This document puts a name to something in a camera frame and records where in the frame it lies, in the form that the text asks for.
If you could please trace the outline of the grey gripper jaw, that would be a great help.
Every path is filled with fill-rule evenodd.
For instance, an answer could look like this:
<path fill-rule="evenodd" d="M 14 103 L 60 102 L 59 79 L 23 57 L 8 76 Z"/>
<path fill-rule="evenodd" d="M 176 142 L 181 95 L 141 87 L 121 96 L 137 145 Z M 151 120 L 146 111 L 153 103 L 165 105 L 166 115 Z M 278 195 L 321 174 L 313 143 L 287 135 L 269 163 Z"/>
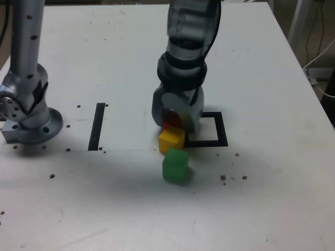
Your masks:
<path fill-rule="evenodd" d="M 170 110 L 164 106 L 162 97 L 166 93 L 166 90 L 160 85 L 153 94 L 152 100 L 152 117 L 154 122 L 163 127 L 163 123 L 168 119 Z"/>
<path fill-rule="evenodd" d="M 170 110 L 165 121 L 168 125 L 181 128 L 186 133 L 197 131 L 204 107 L 202 87 L 186 92 L 165 93 L 162 102 Z"/>

